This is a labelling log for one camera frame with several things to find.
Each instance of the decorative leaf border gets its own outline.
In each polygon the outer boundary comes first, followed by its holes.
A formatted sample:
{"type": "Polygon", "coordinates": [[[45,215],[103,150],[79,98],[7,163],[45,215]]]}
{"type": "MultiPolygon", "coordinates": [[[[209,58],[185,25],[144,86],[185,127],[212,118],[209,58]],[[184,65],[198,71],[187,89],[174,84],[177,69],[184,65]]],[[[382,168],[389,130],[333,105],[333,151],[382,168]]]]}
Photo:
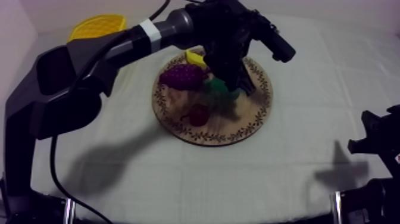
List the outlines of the decorative leaf border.
{"type": "MultiPolygon", "coordinates": [[[[194,52],[204,55],[204,51],[202,49],[194,49],[194,52]]],[[[167,66],[166,70],[172,68],[177,64],[181,64],[185,61],[185,54],[178,56],[177,58],[171,60],[167,66]]],[[[163,95],[166,87],[163,84],[157,83],[156,89],[154,91],[155,102],[157,106],[160,108],[160,112],[162,114],[162,122],[164,125],[168,126],[174,133],[183,135],[193,141],[193,143],[198,140],[204,141],[205,144],[207,142],[218,142],[219,144],[232,144],[234,142],[243,140],[250,135],[252,135],[256,130],[258,130],[263,124],[264,119],[267,117],[269,108],[271,107],[271,90],[269,88],[270,84],[266,79],[266,75],[264,71],[260,68],[260,66],[251,58],[244,58],[243,63],[247,66],[247,69],[257,75],[257,81],[259,81],[259,87],[261,90],[261,98],[264,99],[261,101],[261,107],[257,111],[257,114],[254,116],[254,121],[249,122],[247,127],[242,127],[236,132],[231,133],[230,135],[220,135],[220,134],[209,134],[204,132],[194,132],[191,128],[185,127],[181,121],[175,121],[168,116],[168,108],[166,104],[166,96],[163,95]]]]}

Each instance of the black cable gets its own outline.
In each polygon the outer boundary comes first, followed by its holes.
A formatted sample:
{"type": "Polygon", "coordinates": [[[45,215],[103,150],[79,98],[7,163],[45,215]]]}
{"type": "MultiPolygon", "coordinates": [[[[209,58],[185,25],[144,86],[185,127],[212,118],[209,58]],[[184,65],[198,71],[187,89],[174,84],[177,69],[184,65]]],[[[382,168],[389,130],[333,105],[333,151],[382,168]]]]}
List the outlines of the black cable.
{"type": "Polygon", "coordinates": [[[165,0],[164,4],[153,14],[149,17],[151,21],[153,21],[155,18],[157,18],[164,10],[165,8],[170,4],[171,0],[165,0]]]}
{"type": "MultiPolygon", "coordinates": [[[[169,5],[170,2],[171,2],[171,0],[165,0],[165,3],[153,15],[151,15],[149,19],[150,20],[154,20],[155,18],[157,18],[165,10],[165,8],[169,5]]],[[[114,42],[110,44],[110,48],[113,47],[114,44],[116,44],[119,41],[121,41],[124,38],[124,36],[125,35],[122,35],[120,38],[117,38],[116,40],[114,40],[114,42]]],[[[91,69],[92,67],[93,66],[87,66],[86,70],[85,70],[85,72],[83,72],[83,74],[86,74],[87,71],[89,71],[89,69],[91,69]]],[[[75,80],[75,82],[72,84],[72,86],[70,88],[70,91],[69,91],[69,93],[67,95],[68,98],[71,98],[73,96],[73,94],[77,91],[77,88],[79,87],[79,84],[83,80],[84,77],[85,77],[84,75],[81,75],[75,80]]],[[[70,193],[68,193],[68,191],[65,190],[64,187],[59,182],[59,180],[57,178],[56,171],[55,171],[55,150],[56,150],[56,147],[57,147],[57,139],[58,139],[58,135],[53,136],[53,138],[51,139],[51,148],[50,148],[50,172],[51,172],[51,178],[53,179],[54,184],[57,186],[57,188],[66,197],[71,198],[75,203],[77,203],[80,206],[82,206],[82,207],[88,209],[89,211],[95,213],[96,215],[98,215],[100,218],[102,218],[108,224],[113,224],[112,221],[107,219],[107,217],[105,217],[99,211],[95,210],[91,206],[85,204],[84,202],[78,200],[76,197],[74,197],[70,193]]]]}
{"type": "Polygon", "coordinates": [[[51,172],[51,178],[53,179],[55,186],[68,198],[71,198],[76,204],[88,209],[89,211],[95,213],[98,215],[100,218],[102,218],[105,222],[108,224],[113,224],[112,221],[107,219],[103,214],[92,208],[91,206],[85,204],[84,202],[78,200],[76,197],[72,196],[68,191],[64,189],[64,187],[61,185],[61,183],[58,181],[57,174],[55,171],[55,149],[57,147],[57,138],[58,136],[53,136],[51,139],[51,147],[50,147],[50,172],[51,172]]]}

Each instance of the white wall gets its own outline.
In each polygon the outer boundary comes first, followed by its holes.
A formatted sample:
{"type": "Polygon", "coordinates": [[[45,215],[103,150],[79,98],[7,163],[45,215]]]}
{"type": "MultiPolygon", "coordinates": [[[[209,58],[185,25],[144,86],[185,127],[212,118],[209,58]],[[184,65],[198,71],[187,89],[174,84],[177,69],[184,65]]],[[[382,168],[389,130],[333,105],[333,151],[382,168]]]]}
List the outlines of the white wall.
{"type": "Polygon", "coordinates": [[[0,1],[0,103],[21,78],[24,60],[38,34],[19,1],[0,1]]]}
{"type": "MultiPolygon", "coordinates": [[[[35,28],[49,31],[72,26],[99,13],[119,13],[145,18],[163,0],[21,0],[35,28]]],[[[373,27],[385,32],[400,31],[400,1],[397,0],[242,0],[262,13],[291,15],[373,27]]],[[[168,11],[185,5],[172,0],[168,11]]]]}

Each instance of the red plastic fruit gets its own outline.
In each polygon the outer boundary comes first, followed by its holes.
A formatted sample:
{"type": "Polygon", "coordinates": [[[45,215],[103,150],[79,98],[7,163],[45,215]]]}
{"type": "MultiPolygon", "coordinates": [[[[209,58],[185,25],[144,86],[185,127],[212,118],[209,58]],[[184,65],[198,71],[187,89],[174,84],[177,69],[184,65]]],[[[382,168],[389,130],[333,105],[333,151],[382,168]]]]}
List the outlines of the red plastic fruit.
{"type": "Polygon", "coordinates": [[[208,110],[208,107],[202,104],[195,104],[190,109],[189,114],[181,117],[181,120],[184,117],[189,117],[190,125],[200,127],[207,124],[208,119],[210,118],[210,111],[208,110]]]}

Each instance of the white table surface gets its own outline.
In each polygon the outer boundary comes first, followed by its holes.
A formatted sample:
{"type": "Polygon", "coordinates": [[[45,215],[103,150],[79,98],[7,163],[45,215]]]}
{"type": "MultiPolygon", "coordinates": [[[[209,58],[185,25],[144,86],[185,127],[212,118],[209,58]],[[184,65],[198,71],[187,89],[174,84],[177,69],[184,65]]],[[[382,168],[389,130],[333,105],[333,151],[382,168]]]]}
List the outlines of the white table surface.
{"type": "MultiPolygon", "coordinates": [[[[261,223],[330,210],[329,194],[389,176],[373,155],[350,155],[363,138],[361,112],[400,102],[400,41],[392,35],[269,17],[297,50],[287,64],[253,42],[249,56],[271,79],[268,122],[249,139],[202,148],[167,133],[151,108],[171,47],[123,69],[89,126],[59,137],[57,172],[66,188],[115,222],[261,223]]],[[[70,29],[39,35],[30,54],[60,44],[70,29]]],[[[58,194],[50,141],[37,142],[32,187],[58,194]]],[[[93,214],[78,208],[81,217],[93,214]]]]}

